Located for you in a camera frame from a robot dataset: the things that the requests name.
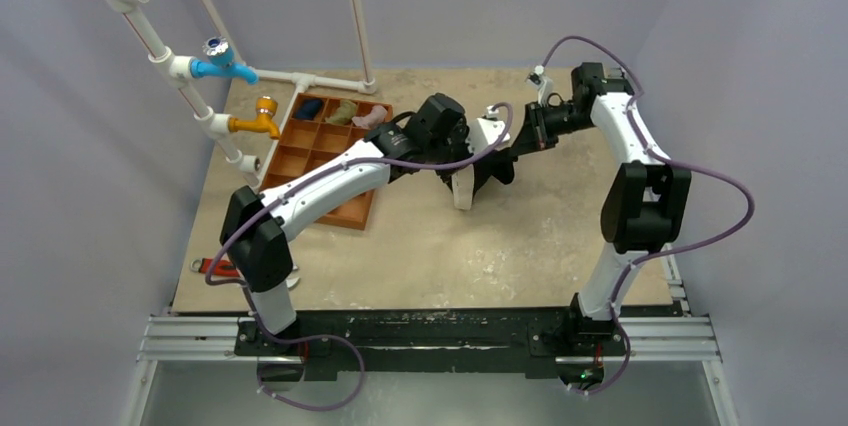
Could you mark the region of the orange compartment tray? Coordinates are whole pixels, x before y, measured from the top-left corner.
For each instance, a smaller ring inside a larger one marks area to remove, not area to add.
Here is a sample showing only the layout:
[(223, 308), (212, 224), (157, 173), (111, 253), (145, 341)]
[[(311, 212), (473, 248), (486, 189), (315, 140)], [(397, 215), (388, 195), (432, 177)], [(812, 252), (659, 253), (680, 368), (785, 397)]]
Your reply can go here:
[[(320, 98), (324, 107), (314, 121), (292, 118), (292, 114), (307, 98)], [(324, 122), (325, 117), (336, 109), (342, 98), (337, 96), (298, 93), (294, 97), (291, 110), (281, 123), (280, 140), (270, 149), (270, 158), (263, 167), (260, 183), (262, 190), (289, 183), (312, 170), (330, 162), (356, 141), (365, 137), (370, 129), (349, 125), (337, 126)], [(367, 114), (374, 105), (382, 105), (388, 110), (384, 122), (394, 116), (393, 106), (384, 102), (349, 99), (358, 105), (355, 116)]]

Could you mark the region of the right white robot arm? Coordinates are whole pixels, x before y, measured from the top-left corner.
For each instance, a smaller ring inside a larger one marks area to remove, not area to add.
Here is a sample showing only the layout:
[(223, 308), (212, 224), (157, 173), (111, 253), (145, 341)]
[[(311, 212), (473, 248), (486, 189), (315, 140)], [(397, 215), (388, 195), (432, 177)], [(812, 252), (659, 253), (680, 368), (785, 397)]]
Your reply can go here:
[(509, 148), (511, 159), (554, 148), (561, 136), (596, 128), (619, 167), (601, 208), (605, 245), (588, 282), (577, 294), (580, 315), (564, 322), (561, 338), (576, 353), (596, 345), (633, 281), (639, 258), (658, 253), (679, 235), (692, 173), (649, 155), (652, 138), (642, 131), (635, 88), (624, 74), (607, 73), (599, 63), (583, 63), (571, 72), (572, 95), (554, 90), (544, 66), (527, 81), (537, 99), (525, 106), (522, 127)]

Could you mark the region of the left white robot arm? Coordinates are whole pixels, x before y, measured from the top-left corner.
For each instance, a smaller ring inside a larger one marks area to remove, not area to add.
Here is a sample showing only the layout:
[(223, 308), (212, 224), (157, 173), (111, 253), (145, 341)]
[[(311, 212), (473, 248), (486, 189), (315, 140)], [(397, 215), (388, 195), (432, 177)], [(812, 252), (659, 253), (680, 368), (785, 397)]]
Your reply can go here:
[(275, 355), (297, 345), (297, 313), (286, 281), (294, 266), (290, 244), (303, 230), (354, 197), (405, 175), (471, 166), (508, 141), (513, 119), (507, 103), (469, 119), (457, 101), (436, 93), (299, 178), (261, 192), (236, 190), (214, 258), (228, 257), (239, 272), (237, 283), (261, 325), (260, 343)]

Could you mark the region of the black underwear white waistband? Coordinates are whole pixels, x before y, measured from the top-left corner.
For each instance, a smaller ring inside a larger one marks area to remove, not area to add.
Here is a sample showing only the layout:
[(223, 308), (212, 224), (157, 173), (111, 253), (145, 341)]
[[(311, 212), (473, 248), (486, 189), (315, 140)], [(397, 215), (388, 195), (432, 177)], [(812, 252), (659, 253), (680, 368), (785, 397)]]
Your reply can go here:
[(451, 191), (454, 208), (468, 211), (476, 194), (490, 180), (496, 180), (503, 185), (514, 181), (514, 163), (515, 158), (506, 148), (496, 150), (465, 168), (438, 172), (437, 175)]

